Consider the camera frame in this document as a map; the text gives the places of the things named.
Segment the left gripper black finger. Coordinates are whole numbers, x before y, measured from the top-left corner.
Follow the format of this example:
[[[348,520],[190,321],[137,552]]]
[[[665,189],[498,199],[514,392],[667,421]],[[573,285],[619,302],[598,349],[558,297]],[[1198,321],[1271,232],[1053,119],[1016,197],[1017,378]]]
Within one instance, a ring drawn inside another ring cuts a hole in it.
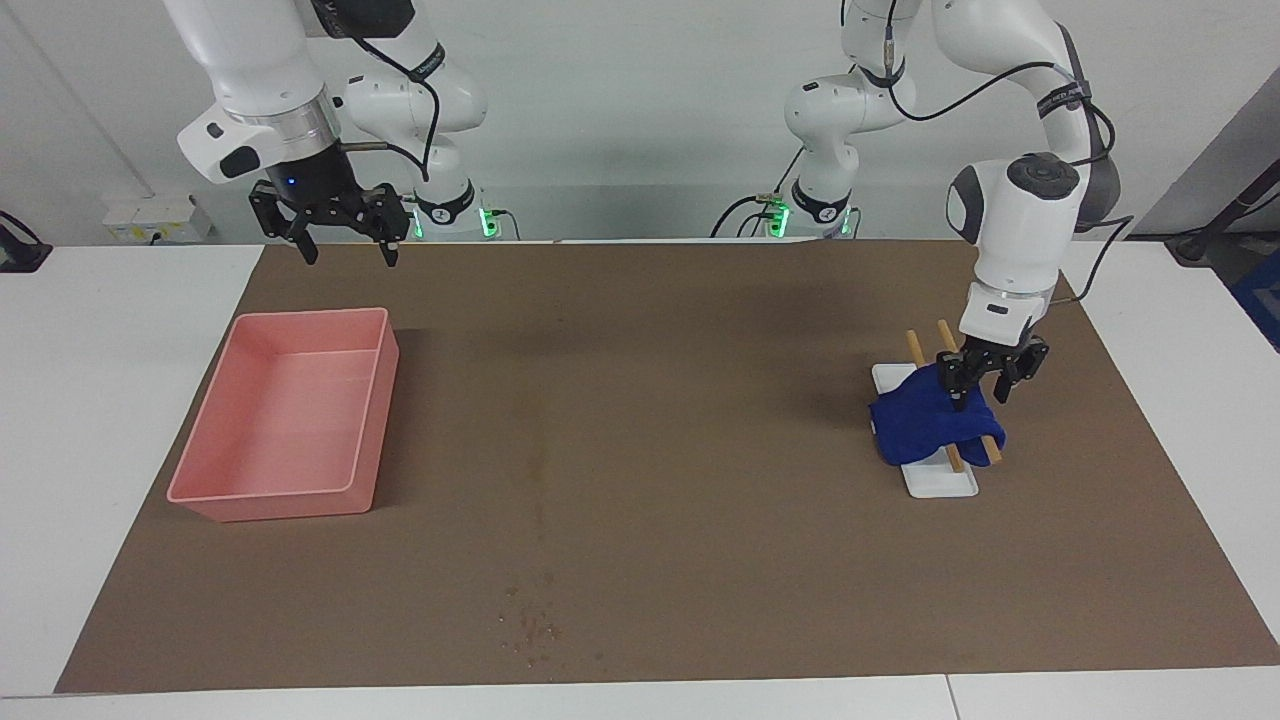
[[[968,407],[969,393],[974,386],[974,370],[964,352],[937,354],[937,372],[941,387],[956,413]]]
[[[1016,356],[1006,356],[995,383],[995,400],[1006,404],[1016,384],[1036,377],[1048,354],[1048,345],[1028,345]]]

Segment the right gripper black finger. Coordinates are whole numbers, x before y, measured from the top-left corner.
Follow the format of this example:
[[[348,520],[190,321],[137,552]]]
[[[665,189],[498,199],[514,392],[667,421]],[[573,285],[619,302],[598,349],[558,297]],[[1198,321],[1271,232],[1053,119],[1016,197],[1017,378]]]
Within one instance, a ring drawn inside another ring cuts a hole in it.
[[[397,266],[399,246],[410,229],[410,214],[392,184],[378,184],[364,192],[364,233],[378,245],[387,266]]]
[[[256,182],[250,191],[250,206],[257,218],[261,232],[274,240],[283,240],[298,250],[303,261],[312,266],[319,251],[308,233],[308,218],[296,213],[291,219],[282,211],[282,197],[270,182]]]

